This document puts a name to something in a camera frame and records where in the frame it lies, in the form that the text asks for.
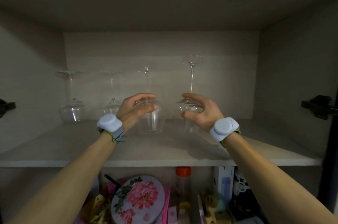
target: hand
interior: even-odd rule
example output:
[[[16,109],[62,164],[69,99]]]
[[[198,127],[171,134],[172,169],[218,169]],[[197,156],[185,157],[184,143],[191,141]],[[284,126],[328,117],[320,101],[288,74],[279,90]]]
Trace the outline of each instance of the hand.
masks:
[[[211,130],[211,128],[214,126],[215,122],[218,119],[224,118],[217,104],[211,99],[202,97],[194,93],[184,93],[182,94],[182,96],[198,101],[199,103],[201,103],[204,110],[201,113],[184,111],[181,113],[181,117],[193,121],[206,132],[209,132]]]
[[[146,98],[154,99],[156,98],[156,95],[150,93],[138,93],[129,98],[125,98],[122,102],[116,117],[122,121],[122,127],[125,133],[132,128],[142,116],[157,109],[157,106],[153,104],[135,107],[136,103]]]

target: upper shelf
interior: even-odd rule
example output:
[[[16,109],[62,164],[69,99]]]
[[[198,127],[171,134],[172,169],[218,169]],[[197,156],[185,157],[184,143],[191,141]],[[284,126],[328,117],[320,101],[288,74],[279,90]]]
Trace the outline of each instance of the upper shelf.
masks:
[[[0,0],[63,31],[251,30],[318,0]]]
[[[167,120],[162,133],[131,132],[105,167],[234,166],[226,150],[206,132],[185,135],[182,123]],[[254,150],[278,166],[320,165],[321,159],[288,138],[240,120],[243,135]],[[0,167],[63,167],[97,138],[96,121],[62,125],[35,140],[0,154]]]

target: lower shelf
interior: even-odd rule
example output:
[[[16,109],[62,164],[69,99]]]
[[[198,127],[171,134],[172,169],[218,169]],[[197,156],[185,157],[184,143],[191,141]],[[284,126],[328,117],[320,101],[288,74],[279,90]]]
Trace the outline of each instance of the lower shelf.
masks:
[[[278,166],[321,165],[321,158],[285,137],[239,120],[243,137]],[[208,133],[187,135],[181,120],[166,120],[164,131],[154,135],[128,133],[104,167],[234,166],[226,150]],[[96,121],[62,125],[0,154],[0,167],[63,167],[98,137]]]

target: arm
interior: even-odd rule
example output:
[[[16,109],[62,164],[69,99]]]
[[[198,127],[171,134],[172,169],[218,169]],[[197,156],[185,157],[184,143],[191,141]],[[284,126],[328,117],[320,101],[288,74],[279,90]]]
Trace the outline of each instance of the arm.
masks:
[[[144,98],[155,98],[155,95],[137,94],[123,101],[116,116],[122,121],[125,133],[144,114],[155,110],[154,105],[133,108],[136,101]],[[73,223],[95,177],[115,147],[111,135],[103,132],[82,155],[70,162],[29,200],[10,224]]]
[[[197,94],[183,94],[200,102],[202,113],[183,112],[188,118],[209,132],[214,123],[223,118],[216,103]],[[271,224],[338,223],[336,217],[306,189],[280,168],[255,152],[237,133],[227,136],[222,144],[248,181]]]

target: cabinet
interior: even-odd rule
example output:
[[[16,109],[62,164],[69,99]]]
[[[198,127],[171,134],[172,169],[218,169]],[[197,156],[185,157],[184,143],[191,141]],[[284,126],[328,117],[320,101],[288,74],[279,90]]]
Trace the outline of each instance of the cabinet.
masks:
[[[165,131],[132,131],[103,171],[152,174],[171,185],[175,166],[193,166],[194,189],[212,186],[212,166],[234,162],[207,133],[178,131],[173,109],[189,88],[187,54],[205,56],[194,91],[214,99],[255,150],[317,194],[331,119],[300,104],[336,98],[338,0],[0,0],[0,8],[0,98],[17,104],[0,119],[1,204],[11,200],[11,180],[31,177],[34,188],[21,186],[32,193],[95,141],[97,110],[109,98],[99,71],[119,64],[123,99],[144,89],[137,70],[147,56],[157,63],[150,88],[166,107]],[[87,73],[76,94],[91,121],[61,123],[60,69]],[[5,209],[5,219],[16,211]]]

